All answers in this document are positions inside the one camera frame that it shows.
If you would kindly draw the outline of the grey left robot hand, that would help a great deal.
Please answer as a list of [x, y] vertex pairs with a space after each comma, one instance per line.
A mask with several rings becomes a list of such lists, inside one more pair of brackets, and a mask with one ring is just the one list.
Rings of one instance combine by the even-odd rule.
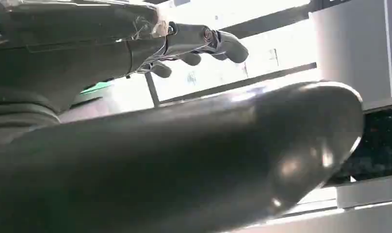
[[0, 0], [0, 233], [231, 231], [290, 210], [358, 146], [362, 97], [326, 80], [59, 119], [99, 82], [203, 53], [248, 57], [148, 2]]

